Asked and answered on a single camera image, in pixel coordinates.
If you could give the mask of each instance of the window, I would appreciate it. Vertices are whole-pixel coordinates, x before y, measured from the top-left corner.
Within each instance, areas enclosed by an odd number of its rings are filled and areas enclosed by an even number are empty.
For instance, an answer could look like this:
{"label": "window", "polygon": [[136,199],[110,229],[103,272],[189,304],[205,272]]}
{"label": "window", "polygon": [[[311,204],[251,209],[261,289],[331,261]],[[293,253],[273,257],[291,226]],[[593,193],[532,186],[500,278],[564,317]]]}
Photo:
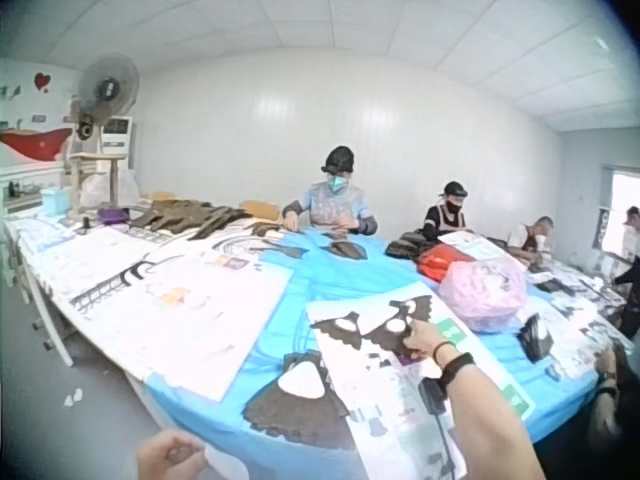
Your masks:
{"label": "window", "polygon": [[604,237],[601,248],[605,252],[624,256],[625,227],[627,209],[632,205],[640,207],[640,173],[613,171],[611,180],[611,206],[605,222],[602,222],[603,212],[600,215],[598,230],[604,227]]}

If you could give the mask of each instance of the green label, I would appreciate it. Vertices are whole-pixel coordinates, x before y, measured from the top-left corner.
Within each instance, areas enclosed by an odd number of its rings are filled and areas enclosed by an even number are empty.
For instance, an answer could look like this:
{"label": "green label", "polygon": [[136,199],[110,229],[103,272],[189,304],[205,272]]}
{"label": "green label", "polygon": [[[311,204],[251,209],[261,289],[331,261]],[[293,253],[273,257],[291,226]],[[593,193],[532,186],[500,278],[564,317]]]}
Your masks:
{"label": "green label", "polygon": [[511,404],[511,406],[518,412],[518,415],[522,417],[527,410],[529,410],[529,404],[525,401],[524,398],[518,393],[516,387],[512,384],[507,385],[502,389],[502,394],[504,398]]}
{"label": "green label", "polygon": [[436,324],[440,333],[446,337],[454,345],[457,345],[462,340],[467,338],[467,335],[460,329],[460,327],[451,318],[441,321]]}

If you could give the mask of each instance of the blue container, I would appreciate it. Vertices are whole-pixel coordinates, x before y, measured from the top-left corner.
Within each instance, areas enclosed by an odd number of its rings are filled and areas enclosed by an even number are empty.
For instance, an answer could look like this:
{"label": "blue container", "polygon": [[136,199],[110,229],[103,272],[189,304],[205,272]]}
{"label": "blue container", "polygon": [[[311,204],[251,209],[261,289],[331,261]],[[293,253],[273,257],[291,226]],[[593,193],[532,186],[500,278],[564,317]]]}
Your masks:
{"label": "blue container", "polygon": [[67,190],[44,188],[42,194],[42,210],[45,215],[62,215],[71,209],[71,195]]}

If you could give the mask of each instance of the ceiling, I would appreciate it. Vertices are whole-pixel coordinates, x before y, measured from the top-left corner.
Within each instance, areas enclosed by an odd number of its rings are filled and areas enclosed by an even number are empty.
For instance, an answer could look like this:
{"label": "ceiling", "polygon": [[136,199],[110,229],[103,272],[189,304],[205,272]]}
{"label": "ceiling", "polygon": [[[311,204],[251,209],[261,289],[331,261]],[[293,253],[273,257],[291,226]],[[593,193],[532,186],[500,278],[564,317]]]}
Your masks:
{"label": "ceiling", "polygon": [[595,0],[20,0],[0,55],[140,70],[256,48],[346,48],[435,69],[558,131],[640,126],[638,54]]}

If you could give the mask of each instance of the red bag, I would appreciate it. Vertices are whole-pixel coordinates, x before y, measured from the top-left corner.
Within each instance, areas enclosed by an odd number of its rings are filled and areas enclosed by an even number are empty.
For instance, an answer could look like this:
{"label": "red bag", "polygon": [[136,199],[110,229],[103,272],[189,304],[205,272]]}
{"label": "red bag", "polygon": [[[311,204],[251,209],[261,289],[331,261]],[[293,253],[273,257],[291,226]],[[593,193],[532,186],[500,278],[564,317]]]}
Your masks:
{"label": "red bag", "polygon": [[440,243],[418,258],[418,271],[436,282],[441,282],[453,262],[473,262],[474,258],[455,247]]}

